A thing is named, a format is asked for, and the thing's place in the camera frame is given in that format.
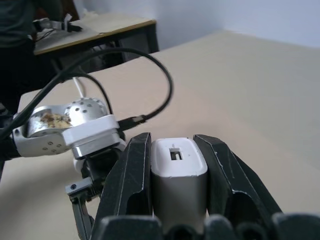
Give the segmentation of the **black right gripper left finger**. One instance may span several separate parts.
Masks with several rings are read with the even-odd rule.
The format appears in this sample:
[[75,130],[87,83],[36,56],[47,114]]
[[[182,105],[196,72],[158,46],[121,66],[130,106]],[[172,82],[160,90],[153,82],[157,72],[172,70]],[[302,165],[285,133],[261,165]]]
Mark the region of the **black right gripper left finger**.
[[144,132],[132,137],[108,174],[96,220],[122,215],[152,215],[152,136]]

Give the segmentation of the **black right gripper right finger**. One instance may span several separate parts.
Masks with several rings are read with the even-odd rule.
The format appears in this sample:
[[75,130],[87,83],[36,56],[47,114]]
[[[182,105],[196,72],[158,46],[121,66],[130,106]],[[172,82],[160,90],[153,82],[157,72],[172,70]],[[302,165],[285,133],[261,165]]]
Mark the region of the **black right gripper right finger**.
[[219,138],[193,137],[208,167],[209,214],[225,217],[269,217],[281,208],[259,176]]

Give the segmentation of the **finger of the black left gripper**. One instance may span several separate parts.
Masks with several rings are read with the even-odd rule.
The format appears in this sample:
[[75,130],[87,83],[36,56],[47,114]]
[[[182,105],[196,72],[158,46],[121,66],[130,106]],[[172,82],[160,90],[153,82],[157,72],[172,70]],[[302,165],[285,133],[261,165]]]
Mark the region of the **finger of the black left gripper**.
[[82,197],[71,197],[77,233],[80,240],[90,240],[94,219],[89,215],[86,201]]

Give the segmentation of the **white charger block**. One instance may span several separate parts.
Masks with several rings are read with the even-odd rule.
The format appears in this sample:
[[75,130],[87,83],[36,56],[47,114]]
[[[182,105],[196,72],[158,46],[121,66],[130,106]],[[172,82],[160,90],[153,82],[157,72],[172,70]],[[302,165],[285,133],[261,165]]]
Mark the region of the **white charger block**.
[[204,231],[208,167],[193,139],[160,138],[151,144],[152,204],[165,233],[187,225]]

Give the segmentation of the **silver and black device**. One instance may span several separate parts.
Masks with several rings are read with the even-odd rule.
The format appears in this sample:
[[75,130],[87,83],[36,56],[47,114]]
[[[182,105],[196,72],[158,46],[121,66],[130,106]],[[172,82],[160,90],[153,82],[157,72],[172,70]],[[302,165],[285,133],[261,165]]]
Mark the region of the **silver and black device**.
[[62,21],[51,20],[48,17],[36,19],[32,22],[32,33],[40,33],[45,29],[64,31],[68,33],[81,32],[83,28],[78,25],[73,25],[71,19],[72,16],[70,14],[67,14]]

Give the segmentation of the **person in dark clothes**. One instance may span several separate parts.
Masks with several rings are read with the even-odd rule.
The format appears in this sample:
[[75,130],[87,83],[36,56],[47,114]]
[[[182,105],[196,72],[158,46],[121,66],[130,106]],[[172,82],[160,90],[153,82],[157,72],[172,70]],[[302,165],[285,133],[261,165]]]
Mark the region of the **person in dark clothes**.
[[53,21],[64,18],[62,0],[0,0],[0,106],[12,114],[23,94],[42,89],[56,75],[50,62],[34,54],[37,10]]

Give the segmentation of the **wooden desk with black frame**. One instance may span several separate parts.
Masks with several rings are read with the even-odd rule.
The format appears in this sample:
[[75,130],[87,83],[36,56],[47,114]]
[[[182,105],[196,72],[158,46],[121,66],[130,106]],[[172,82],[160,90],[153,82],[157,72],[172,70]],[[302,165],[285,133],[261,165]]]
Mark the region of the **wooden desk with black frame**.
[[110,42],[120,45],[120,41],[144,35],[146,53],[159,51],[156,30],[157,21],[124,13],[105,13],[84,17],[72,22],[82,28],[80,32],[55,31],[35,44],[34,54],[49,60],[56,70],[61,70],[61,60],[66,57],[81,56],[92,48]]

